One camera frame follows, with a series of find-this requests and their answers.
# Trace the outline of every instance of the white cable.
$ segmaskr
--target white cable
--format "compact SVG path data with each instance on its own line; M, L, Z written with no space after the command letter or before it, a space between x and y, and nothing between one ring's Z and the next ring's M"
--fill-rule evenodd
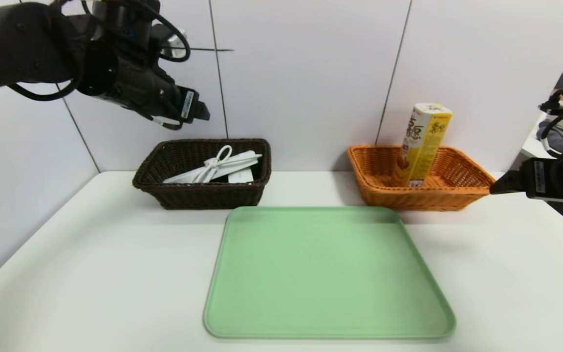
M248 169L262 157L262 154L256 154L253 150L235 156L232 156L232 151L232 146L225 145L218 151L217 157L204 162L205 166L168 178L164 183L208 183L215 178Z
M548 153L549 150L550 150L550 151L552 151L552 152L556 152L557 154L561 154L559 151L553 149L553 148L549 145L549 141L547 140L547 138L549 138L548 135L547 135L546 138L543 138L543 139L540 140L540 142L542 143L542 147L543 147L544 151Z
M167 125L179 125L179 123L181 123L177 120L173 120L163 116L152 116L152 118L153 118L153 122L158 123L159 125L162 125L163 123L166 123Z
M221 160L221 155L225 150L228 150L227 155L225 156L225 158L223 158L223 160ZM201 173L198 174L197 177L195 177L194 183L210 182L212 175L217 172L217 168L223 165L230 158L230 156L232 156L232 151L233 150L231 145L225 145L225 147L221 148L221 150L218 151L217 157L212 162L206 163L207 165L203 169L203 171L201 171Z

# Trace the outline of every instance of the label sticker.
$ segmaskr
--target label sticker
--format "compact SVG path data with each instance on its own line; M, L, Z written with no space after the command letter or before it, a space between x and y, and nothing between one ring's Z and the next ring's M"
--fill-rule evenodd
M186 100L184 100L184 107L181 109L181 118L188 118L190 113L190 105L193 103L193 98L195 97L194 91L189 91L186 93Z
M534 173L536 174L536 192L546 193L547 184L544 179L544 163L534 162Z

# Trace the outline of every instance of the white table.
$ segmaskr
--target white table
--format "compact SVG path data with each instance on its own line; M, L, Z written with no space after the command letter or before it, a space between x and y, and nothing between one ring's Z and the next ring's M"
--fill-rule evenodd
M228 211L100 174L0 270L0 352L563 351L563 218L522 194L402 212L457 316L438 341L221 340L202 312ZM361 205L353 175L275 172L261 205Z

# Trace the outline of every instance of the orange wicker basket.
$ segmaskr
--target orange wicker basket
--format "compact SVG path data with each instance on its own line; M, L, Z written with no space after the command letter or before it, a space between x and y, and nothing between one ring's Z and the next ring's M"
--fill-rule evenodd
M389 187L400 149L376 145L349 148L366 204L405 210L461 210L486 196L495 181L464 153L440 147L423 187Z

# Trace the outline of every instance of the white wall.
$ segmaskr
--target white wall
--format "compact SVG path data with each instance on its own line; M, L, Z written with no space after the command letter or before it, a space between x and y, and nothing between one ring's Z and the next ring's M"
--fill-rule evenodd
M96 174L62 100L33 102L0 88L0 266Z
M213 0L230 138L275 170L349 169L375 143L409 0Z
M507 170L563 71L563 1L413 0L379 143L417 102L454 111L444 143Z

